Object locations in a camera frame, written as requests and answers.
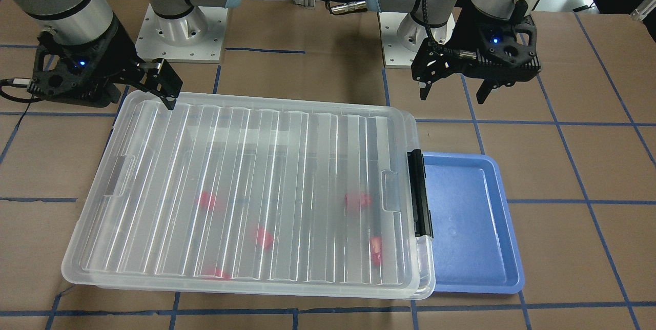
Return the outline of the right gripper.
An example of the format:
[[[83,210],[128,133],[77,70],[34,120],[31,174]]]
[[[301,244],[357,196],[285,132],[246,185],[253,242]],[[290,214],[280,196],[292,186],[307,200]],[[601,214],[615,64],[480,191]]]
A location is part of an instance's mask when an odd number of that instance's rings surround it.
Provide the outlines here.
[[[159,97],[167,110],[174,110],[182,79],[164,58],[145,63],[116,15],[91,42],[66,46],[54,39],[53,31],[42,31],[37,38],[27,85],[32,96],[71,105],[108,106],[121,97],[115,85],[124,84]]]

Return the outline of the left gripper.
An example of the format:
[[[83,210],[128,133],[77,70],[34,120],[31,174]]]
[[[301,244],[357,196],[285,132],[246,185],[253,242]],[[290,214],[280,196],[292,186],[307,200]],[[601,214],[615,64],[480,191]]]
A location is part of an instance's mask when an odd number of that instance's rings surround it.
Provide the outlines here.
[[[477,103],[483,105],[502,83],[530,81],[541,71],[537,29],[532,15],[508,22],[477,10],[462,10],[452,36],[444,45],[425,40],[412,63],[412,78],[419,81],[425,101],[433,83],[455,73],[483,80]]]

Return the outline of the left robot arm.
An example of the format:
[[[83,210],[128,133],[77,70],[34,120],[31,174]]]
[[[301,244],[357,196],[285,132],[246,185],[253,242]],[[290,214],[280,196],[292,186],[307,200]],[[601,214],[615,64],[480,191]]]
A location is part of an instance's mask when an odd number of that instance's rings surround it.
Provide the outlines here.
[[[427,99],[451,75],[482,80],[483,104],[493,90],[532,80],[541,72],[537,29],[531,16],[539,0],[365,0],[375,12],[408,13],[423,29],[411,64]]]

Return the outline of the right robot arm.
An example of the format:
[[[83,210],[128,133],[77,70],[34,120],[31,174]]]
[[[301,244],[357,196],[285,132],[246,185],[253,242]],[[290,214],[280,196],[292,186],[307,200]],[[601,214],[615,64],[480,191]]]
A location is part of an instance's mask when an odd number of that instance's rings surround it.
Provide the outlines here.
[[[168,45],[194,44],[207,31],[203,7],[236,8],[241,0],[149,0]],[[105,108],[116,104],[118,84],[161,99],[173,110],[182,79],[164,54],[140,57],[107,0],[14,0],[40,27],[33,71],[28,78],[2,79],[2,88],[24,89],[29,97],[2,91],[9,101],[40,101]]]

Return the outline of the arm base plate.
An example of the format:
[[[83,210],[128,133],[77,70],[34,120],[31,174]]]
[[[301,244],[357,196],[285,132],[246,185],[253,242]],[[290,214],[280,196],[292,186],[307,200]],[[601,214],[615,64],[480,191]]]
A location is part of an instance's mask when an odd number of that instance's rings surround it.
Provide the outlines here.
[[[424,27],[419,26],[409,13],[380,12],[378,17],[385,68],[410,68],[426,38]]]
[[[148,6],[136,39],[136,52],[150,61],[219,64],[227,30],[227,8],[196,6],[187,16],[164,19]]]

